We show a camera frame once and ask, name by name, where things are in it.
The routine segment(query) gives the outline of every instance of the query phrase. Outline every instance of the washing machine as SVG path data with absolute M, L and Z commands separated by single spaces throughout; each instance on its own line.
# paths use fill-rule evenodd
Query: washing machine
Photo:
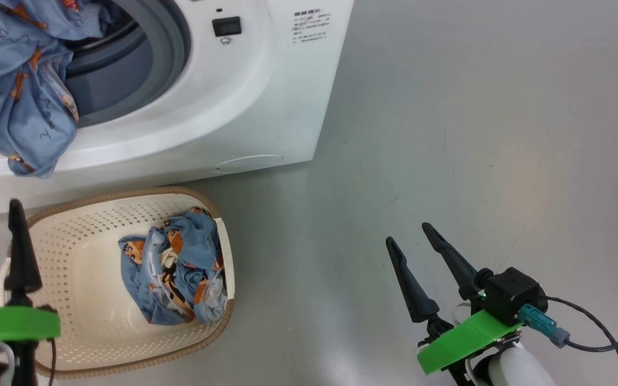
M 353 0 L 114 0 L 120 23 L 67 42 L 80 120 L 48 179 L 0 155 L 0 213 L 309 161 Z

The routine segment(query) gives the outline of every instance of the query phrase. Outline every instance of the basket rim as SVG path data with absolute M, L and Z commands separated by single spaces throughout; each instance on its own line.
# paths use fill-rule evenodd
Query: basket rim
M 47 208 L 42 210 L 41 212 L 32 215 L 27 220 L 28 229 L 35 225 L 37 222 L 44 220 L 44 218 L 51 217 L 55 214 L 67 212 L 69 210 L 75 210 L 81 207 L 86 207 L 89 205 L 95 205 L 98 203 L 105 203 L 108 201 L 121 200 L 124 198 L 135 198 L 141 196 L 155 196 L 155 195 L 186 195 L 196 198 L 201 201 L 204 205 L 207 206 L 211 216 L 214 218 L 220 218 L 220 212 L 218 209 L 211 204 L 211 201 L 203 195 L 199 194 L 197 191 L 188 188 L 182 188 L 180 186 L 163 186 L 159 188 L 149 188 L 149 189 L 139 189 L 139 190 L 128 190 L 128 191 L 118 191 L 115 193 L 108 193 L 107 195 L 95 196 L 92 198 L 84 198 L 81 200 L 71 201 L 68 203 L 63 203 L 60 205 L 56 205 L 54 207 Z M 9 243 L 7 258 L 11 258 L 11 244 Z M 186 347 L 180 348 L 178 350 L 157 355 L 155 357 L 151 357 L 149 359 L 142 359 L 140 361 L 127 362 L 120 365 L 113 366 L 102 366 L 102 367 L 92 367 L 90 369 L 79 369 L 79 370 L 54 370 L 54 378 L 58 379 L 80 379 L 80 378 L 91 378 L 93 376 L 105 376 L 111 374 L 119 374 L 122 372 L 128 372 L 135 369 L 142 369 L 144 367 L 155 366 L 160 363 L 169 362 L 174 359 L 178 359 L 184 357 L 186 355 L 192 354 L 194 352 L 198 352 L 203 350 L 208 345 L 212 344 L 214 340 L 218 339 L 223 330 L 228 326 L 228 322 L 230 321 L 230 317 L 233 313 L 233 306 L 235 304 L 234 299 L 228 299 L 226 301 L 225 312 L 223 313 L 223 317 L 221 317 L 220 322 L 216 326 L 216 329 L 209 335 L 206 339 L 200 340 L 196 344 L 191 344 Z M 52 369 L 44 366 L 39 363 L 37 359 L 35 360 L 35 367 L 38 374 L 42 376 L 46 376 L 47 378 L 52 374 Z

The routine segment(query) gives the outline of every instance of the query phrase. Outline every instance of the green plastic part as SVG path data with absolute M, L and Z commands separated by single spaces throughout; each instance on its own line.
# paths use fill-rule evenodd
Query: green plastic part
M 61 335 L 57 314 L 36 308 L 0 307 L 0 342 L 46 340 Z
M 419 352 L 417 359 L 424 373 L 432 374 L 483 349 L 519 327 L 521 323 L 507 327 L 482 310 L 434 340 Z

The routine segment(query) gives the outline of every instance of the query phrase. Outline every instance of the laundry basket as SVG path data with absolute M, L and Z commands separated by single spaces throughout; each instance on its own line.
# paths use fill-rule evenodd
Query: laundry basket
M 152 325 L 121 278 L 118 239 L 143 234 L 168 217 L 199 206 L 218 226 L 228 301 L 215 323 Z M 235 299 L 235 272 L 225 224 L 206 198 L 185 188 L 127 191 L 44 210 L 27 221 L 42 276 L 30 295 L 35 306 L 51 305 L 61 317 L 56 340 L 56 377 L 86 378 L 156 365 L 199 351 L 228 325 Z M 0 271 L 0 306 L 7 293 Z M 37 371 L 49 376 L 51 345 L 41 342 Z

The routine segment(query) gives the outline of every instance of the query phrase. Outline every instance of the clothes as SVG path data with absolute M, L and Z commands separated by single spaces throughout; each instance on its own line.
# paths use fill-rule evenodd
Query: clothes
M 15 175 L 47 178 L 76 136 L 78 110 L 63 85 L 73 54 L 55 36 L 101 36 L 102 10 L 80 0 L 0 0 L 0 153 Z
M 215 322 L 227 300 L 216 223 L 201 208 L 171 217 L 147 237 L 118 241 L 121 274 L 147 322 Z

